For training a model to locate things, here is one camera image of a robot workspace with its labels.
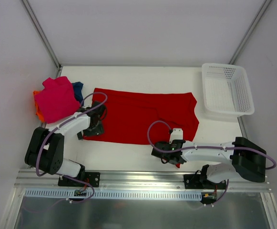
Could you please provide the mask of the red t shirt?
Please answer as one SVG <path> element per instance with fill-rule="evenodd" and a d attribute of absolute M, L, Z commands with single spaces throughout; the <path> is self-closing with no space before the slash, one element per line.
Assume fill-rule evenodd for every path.
<path fill-rule="evenodd" d="M 192 93 L 144 94 L 95 88 L 92 101 L 108 99 L 104 133 L 83 135 L 85 140 L 147 145 L 169 141 L 169 129 L 181 128 L 183 139 L 193 141 L 199 121 L 195 115 L 196 99 Z"/>

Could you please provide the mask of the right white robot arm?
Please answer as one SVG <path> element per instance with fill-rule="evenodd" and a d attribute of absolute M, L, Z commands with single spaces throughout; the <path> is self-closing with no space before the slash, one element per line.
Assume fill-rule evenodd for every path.
<path fill-rule="evenodd" d="M 185 140 L 155 143 L 151 155 L 162 163 L 182 165 L 186 162 L 206 161 L 214 165 L 204 165 L 199 183 L 203 188 L 211 188 L 223 180 L 241 177 L 255 183 L 265 182 L 266 151 L 244 137 L 221 144 L 198 144 Z"/>

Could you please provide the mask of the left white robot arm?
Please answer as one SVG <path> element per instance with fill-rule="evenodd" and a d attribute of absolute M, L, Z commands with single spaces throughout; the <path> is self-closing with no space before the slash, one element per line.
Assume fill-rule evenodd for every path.
<path fill-rule="evenodd" d="M 77 136 L 94 137 L 104 134 L 103 119 L 107 115 L 104 104 L 96 101 L 91 107 L 80 107 L 66 120 L 59 121 L 50 128 L 38 127 L 34 130 L 24 162 L 50 175 L 64 175 L 74 186 L 82 185 L 87 176 L 85 167 L 64 157 L 65 140 Z"/>

